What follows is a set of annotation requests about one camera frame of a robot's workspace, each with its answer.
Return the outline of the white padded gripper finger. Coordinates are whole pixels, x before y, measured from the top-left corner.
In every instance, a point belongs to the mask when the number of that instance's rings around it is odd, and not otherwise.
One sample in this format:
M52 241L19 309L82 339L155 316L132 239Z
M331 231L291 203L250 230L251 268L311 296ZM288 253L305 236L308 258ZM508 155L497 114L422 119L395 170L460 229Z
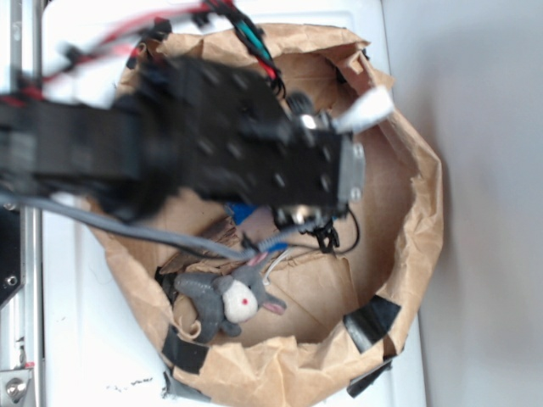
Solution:
M385 86L376 86L359 98L340 116L333 119L337 132L365 131L388 118L394 112L394 102Z

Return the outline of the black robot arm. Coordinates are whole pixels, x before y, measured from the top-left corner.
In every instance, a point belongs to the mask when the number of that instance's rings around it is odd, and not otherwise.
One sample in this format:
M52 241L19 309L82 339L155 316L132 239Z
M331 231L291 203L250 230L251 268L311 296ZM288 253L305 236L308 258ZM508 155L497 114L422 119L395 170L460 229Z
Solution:
M265 206L282 236L309 233L328 252L338 244L333 222L364 185L354 137L393 110L377 86L334 118L301 92L279 102L253 70L188 56L144 63L136 89L108 109L26 89L1 99L1 199L191 253L247 259L274 246L268 238L236 252L142 226L187 188Z

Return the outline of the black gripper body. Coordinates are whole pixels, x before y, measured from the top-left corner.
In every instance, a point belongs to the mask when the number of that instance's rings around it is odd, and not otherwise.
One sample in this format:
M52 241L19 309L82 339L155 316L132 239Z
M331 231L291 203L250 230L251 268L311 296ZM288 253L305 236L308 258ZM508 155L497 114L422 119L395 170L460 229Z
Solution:
M334 221L352 215L349 203L361 198L364 149L352 132L337 132L329 114L317 113L304 93L289 95L287 105L298 139L257 157L265 177L258 184L259 200L251 205L269 207L281 230L303 225L302 234L313 236L323 253L333 253L340 247Z

